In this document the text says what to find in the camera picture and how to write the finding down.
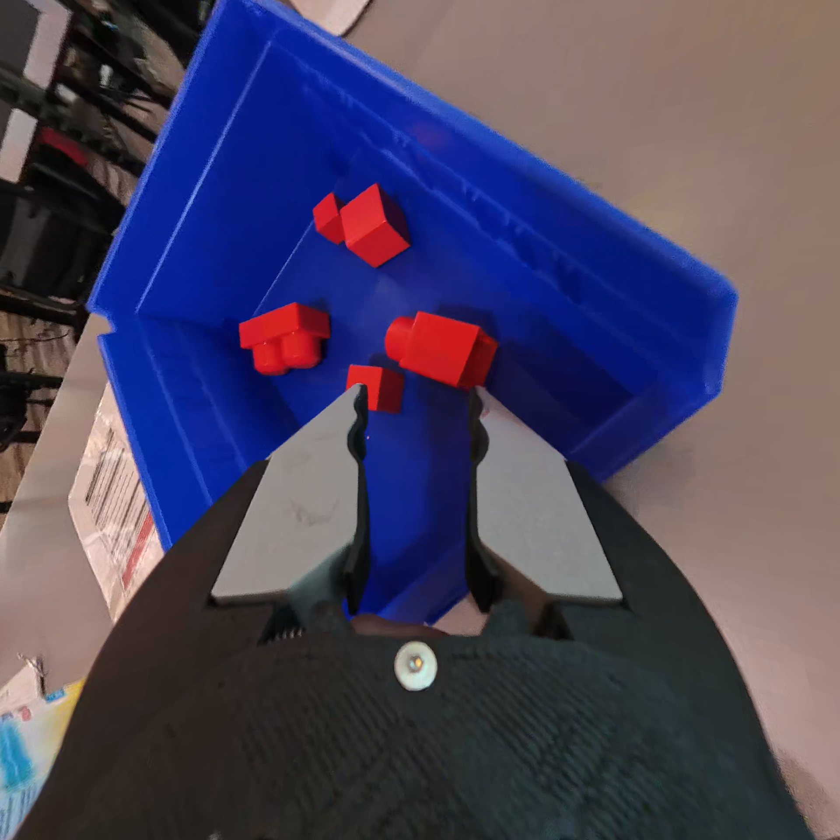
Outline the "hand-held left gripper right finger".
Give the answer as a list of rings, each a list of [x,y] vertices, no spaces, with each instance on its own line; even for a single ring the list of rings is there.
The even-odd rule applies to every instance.
[[[553,602],[617,606],[621,588],[562,454],[483,386],[469,394],[465,578],[488,614]]]

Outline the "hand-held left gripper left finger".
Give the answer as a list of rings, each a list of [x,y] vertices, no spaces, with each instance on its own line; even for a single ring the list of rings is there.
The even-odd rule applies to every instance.
[[[217,603],[359,611],[371,572],[367,396],[352,385],[268,458],[211,590]]]

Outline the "red one-stud plastic brick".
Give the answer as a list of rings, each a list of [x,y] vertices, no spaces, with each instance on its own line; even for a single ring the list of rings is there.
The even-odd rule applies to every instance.
[[[425,311],[396,318],[385,334],[401,368],[464,391],[485,384],[497,349],[481,327]]]

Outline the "blue plastic bin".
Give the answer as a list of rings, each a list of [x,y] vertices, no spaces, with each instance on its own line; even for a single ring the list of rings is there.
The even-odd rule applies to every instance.
[[[411,247],[373,268],[313,208],[380,183]],[[221,2],[90,310],[168,550],[253,463],[392,365],[394,319],[499,342],[487,385],[604,480],[721,390],[737,307],[716,271],[570,177],[275,2]],[[258,373],[238,325],[327,312],[320,365]]]

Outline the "small red wooden cube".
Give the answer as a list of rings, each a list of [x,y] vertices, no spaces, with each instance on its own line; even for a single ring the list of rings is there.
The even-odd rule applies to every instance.
[[[312,210],[317,232],[335,245],[344,243],[343,207],[343,200],[330,192]]]

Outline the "laminated label sheet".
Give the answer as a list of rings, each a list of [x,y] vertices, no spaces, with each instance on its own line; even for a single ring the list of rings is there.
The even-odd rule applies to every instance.
[[[68,508],[116,623],[165,552],[110,384],[93,417]]]

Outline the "white stand base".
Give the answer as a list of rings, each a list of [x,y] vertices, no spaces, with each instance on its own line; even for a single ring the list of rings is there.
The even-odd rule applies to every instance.
[[[331,35],[344,37],[359,22],[372,1],[287,1],[300,16]]]

